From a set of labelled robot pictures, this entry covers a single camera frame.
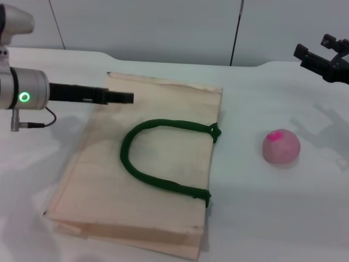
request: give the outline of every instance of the pink spot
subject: pink spot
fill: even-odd
[[[283,134],[280,131],[271,132],[270,134],[267,135],[267,139],[270,140],[271,142],[277,141],[282,137],[283,137]]]

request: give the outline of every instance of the ball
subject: ball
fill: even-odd
[[[288,164],[300,153],[298,137],[286,129],[270,132],[263,141],[263,156],[273,164]]]

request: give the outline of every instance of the white wall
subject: white wall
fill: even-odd
[[[240,0],[51,0],[67,49],[229,65]]]
[[[233,65],[297,61],[297,44],[331,59],[320,45],[324,34],[349,38],[348,0],[245,0]]]
[[[34,32],[14,36],[11,46],[63,48],[49,0],[2,0],[1,3],[20,8],[35,19]]]

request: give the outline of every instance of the green rope handle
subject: green rope handle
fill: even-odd
[[[121,145],[121,150],[120,150],[120,160],[122,164],[124,165],[126,170],[138,180],[164,190],[188,195],[193,198],[203,199],[206,202],[206,207],[208,207],[209,199],[211,197],[209,190],[200,189],[196,187],[182,186],[181,184],[175,183],[173,181],[153,177],[138,171],[131,164],[129,160],[129,151],[130,151],[132,140],[140,131],[144,129],[159,127],[159,126],[176,127],[176,128],[187,129],[192,131],[198,131],[202,133],[208,133],[212,136],[213,143],[216,143],[217,138],[222,133],[221,130],[219,130],[218,128],[218,124],[214,123],[214,124],[211,124],[210,126],[205,126],[204,124],[198,124],[194,122],[181,121],[181,120],[166,120],[166,119],[149,120],[149,121],[140,123],[138,126],[134,127],[125,136]]]

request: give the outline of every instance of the table surface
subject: table surface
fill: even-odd
[[[349,260],[349,87],[328,84],[294,62],[259,67],[116,60],[99,52],[10,48],[13,67],[40,69],[51,82],[104,86],[114,71],[224,88],[222,137],[215,144],[200,261]],[[54,234],[42,213],[92,105],[49,102],[50,128],[11,133],[0,112],[0,258],[8,262],[184,261],[128,246]],[[46,111],[21,120],[49,122]],[[299,159],[263,160],[273,129],[298,134]]]

